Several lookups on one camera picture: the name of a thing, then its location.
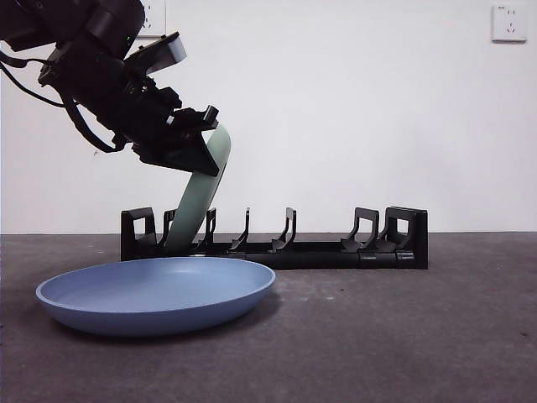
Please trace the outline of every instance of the wall socket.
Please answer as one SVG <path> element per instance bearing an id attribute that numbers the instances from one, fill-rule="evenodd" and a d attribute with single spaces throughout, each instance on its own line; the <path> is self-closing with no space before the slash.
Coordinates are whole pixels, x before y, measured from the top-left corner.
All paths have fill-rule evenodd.
<path id="1" fill-rule="evenodd" d="M 138 34 L 141 38 L 160 37 L 166 34 L 166 0 L 140 0 L 145 21 Z"/>
<path id="2" fill-rule="evenodd" d="M 493 6 L 493 42 L 524 43 L 528 40 L 528 5 Z"/>

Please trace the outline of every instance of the concrete floor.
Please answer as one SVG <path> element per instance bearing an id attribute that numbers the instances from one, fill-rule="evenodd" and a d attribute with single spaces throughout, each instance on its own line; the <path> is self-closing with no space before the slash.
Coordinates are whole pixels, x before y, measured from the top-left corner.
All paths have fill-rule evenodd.
<path id="1" fill-rule="evenodd" d="M 34 297 L 117 236 L 3 237 L 2 403 L 536 402 L 537 234 L 435 234 L 429 271 L 279 272 L 213 330 L 71 331 Z"/>

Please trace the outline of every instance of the blue plate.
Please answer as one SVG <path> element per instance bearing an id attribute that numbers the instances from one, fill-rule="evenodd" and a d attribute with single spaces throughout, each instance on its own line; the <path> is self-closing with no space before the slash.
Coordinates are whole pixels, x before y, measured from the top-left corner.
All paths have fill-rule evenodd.
<path id="1" fill-rule="evenodd" d="M 68 327 L 149 337 L 213 327 L 252 310 L 276 274 L 235 259 L 170 258 L 105 264 L 45 281 L 46 311 Z"/>

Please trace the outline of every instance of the black dish rack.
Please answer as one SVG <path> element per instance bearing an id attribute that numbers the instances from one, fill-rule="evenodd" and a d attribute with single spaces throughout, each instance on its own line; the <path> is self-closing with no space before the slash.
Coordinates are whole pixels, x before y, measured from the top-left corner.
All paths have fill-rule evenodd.
<path id="1" fill-rule="evenodd" d="M 121 259 L 152 259 L 172 256 L 207 256 L 244 259 L 265 264 L 274 270 L 313 269 L 428 269 L 427 211 L 404 207 L 390 207 L 385 214 L 385 228 L 379 233 L 379 212 L 357 207 L 354 227 L 340 241 L 296 240 L 296 210 L 287 208 L 285 228 L 271 242 L 251 242 L 249 238 L 250 209 L 246 211 L 246 226 L 242 235 L 231 242 L 215 242 L 216 209 L 206 214 L 205 237 L 193 243 L 184 254 L 169 254 L 164 247 L 169 225 L 176 210 L 164 213 L 164 231 L 158 239 L 151 207 L 122 212 Z M 137 235 L 134 222 L 145 220 L 145 231 Z M 365 241 L 357 241 L 360 222 L 372 222 L 372 231 Z M 408 229 L 402 233 L 398 221 L 406 221 Z"/>

